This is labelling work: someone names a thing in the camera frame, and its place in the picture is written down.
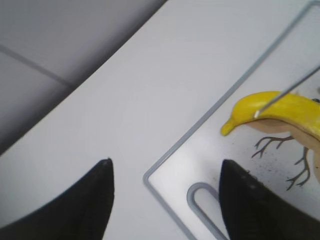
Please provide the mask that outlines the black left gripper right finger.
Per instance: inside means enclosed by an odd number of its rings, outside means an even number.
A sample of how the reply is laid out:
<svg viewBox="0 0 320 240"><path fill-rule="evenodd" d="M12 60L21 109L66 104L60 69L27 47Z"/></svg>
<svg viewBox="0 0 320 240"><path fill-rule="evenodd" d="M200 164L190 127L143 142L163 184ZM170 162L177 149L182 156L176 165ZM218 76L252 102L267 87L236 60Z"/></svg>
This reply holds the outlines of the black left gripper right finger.
<svg viewBox="0 0 320 240"><path fill-rule="evenodd" d="M223 222L232 240L318 240L320 222L225 159L218 187Z"/></svg>

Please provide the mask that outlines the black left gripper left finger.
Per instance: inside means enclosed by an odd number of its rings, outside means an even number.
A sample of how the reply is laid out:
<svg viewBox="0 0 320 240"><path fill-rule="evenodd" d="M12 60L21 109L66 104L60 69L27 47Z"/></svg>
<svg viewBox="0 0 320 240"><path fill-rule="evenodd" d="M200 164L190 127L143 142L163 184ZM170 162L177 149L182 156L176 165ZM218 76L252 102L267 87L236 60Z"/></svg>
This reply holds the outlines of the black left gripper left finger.
<svg viewBox="0 0 320 240"><path fill-rule="evenodd" d="M114 166L100 160L41 208L0 229L2 240L101 240L114 204Z"/></svg>

